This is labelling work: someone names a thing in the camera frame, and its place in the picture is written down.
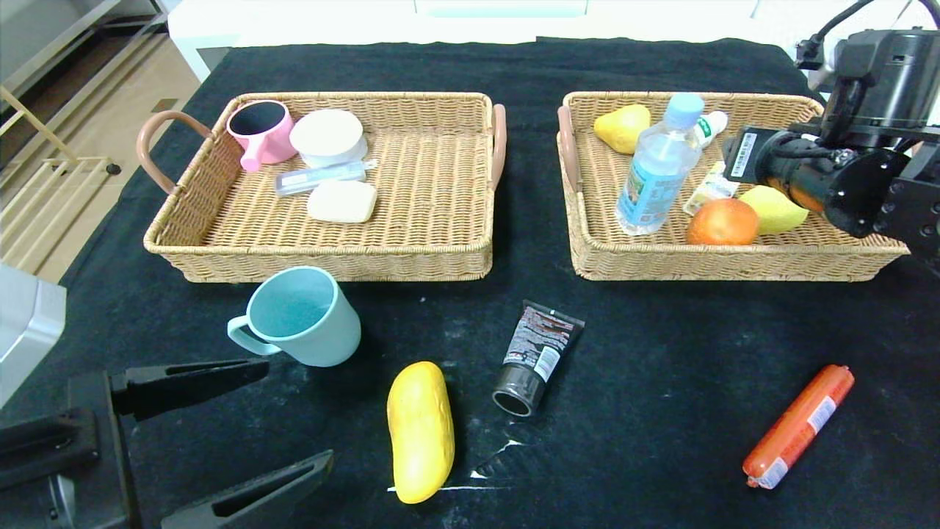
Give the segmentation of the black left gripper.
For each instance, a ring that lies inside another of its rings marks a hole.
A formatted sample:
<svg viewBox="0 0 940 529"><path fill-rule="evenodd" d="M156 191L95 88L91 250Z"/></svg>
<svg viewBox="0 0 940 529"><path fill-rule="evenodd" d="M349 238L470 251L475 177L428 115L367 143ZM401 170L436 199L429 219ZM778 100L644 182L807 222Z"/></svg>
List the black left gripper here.
<svg viewBox="0 0 940 529"><path fill-rule="evenodd" d="M226 359L74 376L68 404L2 428L4 528L139 528L121 418L142 422L261 381L267 359ZM162 528L283 528L324 483L325 450L184 506Z"/></svg>

